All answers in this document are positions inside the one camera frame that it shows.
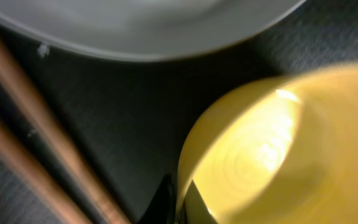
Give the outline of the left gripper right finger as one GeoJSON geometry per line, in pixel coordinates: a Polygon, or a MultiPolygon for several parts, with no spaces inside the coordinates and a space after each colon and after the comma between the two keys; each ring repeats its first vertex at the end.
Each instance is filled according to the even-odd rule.
{"type": "Polygon", "coordinates": [[[190,184],[186,193],[185,210],[187,224],[217,224],[194,182],[190,184]]]}

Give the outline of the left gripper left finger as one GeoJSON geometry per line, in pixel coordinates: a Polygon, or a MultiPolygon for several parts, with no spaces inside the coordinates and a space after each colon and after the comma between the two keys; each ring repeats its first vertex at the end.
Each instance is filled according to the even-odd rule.
{"type": "Polygon", "coordinates": [[[175,184],[172,176],[167,174],[138,224],[174,224],[175,204],[175,184]]]}

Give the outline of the yellow bowl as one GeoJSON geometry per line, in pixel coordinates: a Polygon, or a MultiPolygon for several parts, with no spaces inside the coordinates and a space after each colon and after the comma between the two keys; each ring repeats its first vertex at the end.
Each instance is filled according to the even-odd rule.
{"type": "Polygon", "coordinates": [[[217,223],[358,223],[358,63],[224,95],[181,150],[177,223],[192,182],[217,223]]]}

